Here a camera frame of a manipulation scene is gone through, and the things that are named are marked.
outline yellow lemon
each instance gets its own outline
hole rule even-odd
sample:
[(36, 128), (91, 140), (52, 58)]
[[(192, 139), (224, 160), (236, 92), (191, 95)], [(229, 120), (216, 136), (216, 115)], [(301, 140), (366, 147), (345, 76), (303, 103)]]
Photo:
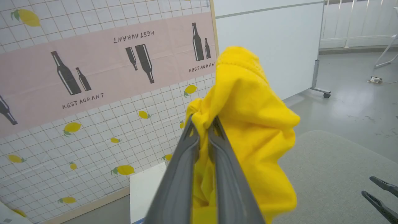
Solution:
[(20, 214), (20, 215), (22, 215), (23, 217), (26, 217), (26, 214), (23, 211), (19, 210), (19, 209), (13, 209), (13, 211), (18, 213), (18, 214)]
[(75, 203), (76, 199), (74, 199), (73, 197), (66, 197), (66, 198), (61, 198), (58, 200), (58, 203), (68, 203), (68, 204), (72, 204)]
[(171, 159), (172, 159), (172, 154), (168, 154), (168, 155), (165, 155), (164, 157), (162, 157), (162, 160), (170, 161)]
[(77, 168), (77, 165), (73, 162), (70, 162), (69, 165), (72, 170), (75, 170)]
[(9, 159), (11, 162), (14, 162), (14, 163), (23, 163), (23, 162), (26, 161), (26, 159), (20, 158), (20, 157), (17, 156), (17, 155), (8, 155), (8, 159)]
[(13, 16), (19, 21), (21, 20), (28, 26), (40, 26), (39, 17), (32, 11), (26, 9), (17, 9), (11, 12), (11, 19)]
[(148, 118), (151, 117), (150, 114), (147, 114), (145, 111), (142, 111), (142, 110), (140, 110), (140, 111), (138, 112), (138, 115), (139, 115), (141, 118), (143, 118), (143, 119), (148, 119)]
[(64, 128), (64, 136), (69, 137), (71, 133), (76, 132), (80, 129), (82, 124), (76, 123), (76, 122), (71, 122), (67, 124)]
[(192, 94), (196, 91), (196, 86), (194, 85), (189, 85), (185, 91), (184, 91), (184, 97), (187, 98), (187, 96), (189, 96), (189, 94)]
[(119, 172), (121, 175), (130, 175), (134, 173), (134, 168), (130, 165), (123, 165), (115, 167), (113, 170), (111, 170), (111, 174), (114, 173), (117, 175), (117, 172)]
[(111, 142), (113, 142), (113, 143), (119, 143), (119, 142), (121, 142), (121, 139), (111, 138)]

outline yellow fabric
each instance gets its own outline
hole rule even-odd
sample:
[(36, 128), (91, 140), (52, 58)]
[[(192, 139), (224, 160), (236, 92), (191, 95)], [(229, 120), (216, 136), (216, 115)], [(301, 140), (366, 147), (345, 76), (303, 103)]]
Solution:
[(277, 160), (293, 147), (293, 126), (300, 118), (271, 90), (256, 55), (241, 47), (227, 48), (217, 60), (216, 84), (203, 100), (189, 104), (187, 119), (191, 114), (200, 135), (193, 186), (194, 224), (217, 223), (214, 164), (208, 156), (207, 136), (216, 115), (266, 222), (296, 207), (296, 194)]

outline black tongs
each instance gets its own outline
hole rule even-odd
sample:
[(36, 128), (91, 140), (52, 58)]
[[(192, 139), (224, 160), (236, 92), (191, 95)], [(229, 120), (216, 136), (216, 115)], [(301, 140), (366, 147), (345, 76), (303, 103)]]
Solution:
[[(256, 199), (218, 117), (209, 133), (209, 157), (215, 163), (219, 224), (265, 224)], [(165, 171), (145, 224), (192, 223), (194, 164), (199, 158), (199, 134), (191, 117)]]
[[(381, 189), (389, 191), (398, 197), (397, 186), (389, 184), (377, 177), (372, 176), (369, 179)], [(362, 196), (364, 196), (391, 224), (398, 224), (398, 213), (389, 209), (383, 202), (366, 191), (362, 191)]]

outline grid pattern fabric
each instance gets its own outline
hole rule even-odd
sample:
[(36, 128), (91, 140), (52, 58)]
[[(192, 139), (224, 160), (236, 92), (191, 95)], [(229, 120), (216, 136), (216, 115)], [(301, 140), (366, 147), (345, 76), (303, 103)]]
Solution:
[[(41, 26), (12, 18), (34, 12)], [(210, 11), (209, 0), (1, 0), (0, 53), (89, 32)]]
[[(34, 12), (41, 26), (11, 19), (16, 8)], [(0, 53), (209, 11), (208, 0), (1, 0)], [(196, 91), (185, 97), (184, 90), (192, 84)], [(130, 165), (138, 173), (163, 162), (182, 134), (180, 122), (188, 104), (203, 98), (214, 84), (211, 73), (0, 138), (1, 201), (40, 223), (128, 187), (134, 173), (113, 175), (111, 170)], [(142, 119), (139, 111), (151, 117)], [(64, 128), (71, 122), (82, 126), (67, 138)], [(13, 163), (9, 155), (26, 161)], [(65, 197), (76, 202), (60, 203)]]

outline glossy floor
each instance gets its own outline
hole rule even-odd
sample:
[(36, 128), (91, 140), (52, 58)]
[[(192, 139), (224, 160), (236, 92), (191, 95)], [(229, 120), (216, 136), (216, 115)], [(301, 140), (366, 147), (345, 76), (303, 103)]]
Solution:
[[(380, 54), (321, 55), (318, 87), (331, 90), (332, 96), (325, 99), (319, 92), (306, 90), (284, 100), (301, 117), (296, 134), (324, 130), (398, 163), (398, 83), (366, 82), (370, 76), (398, 81), (398, 60), (373, 69)], [(386, 59), (395, 54), (386, 54)], [(65, 224), (128, 224), (129, 207), (126, 196)]]

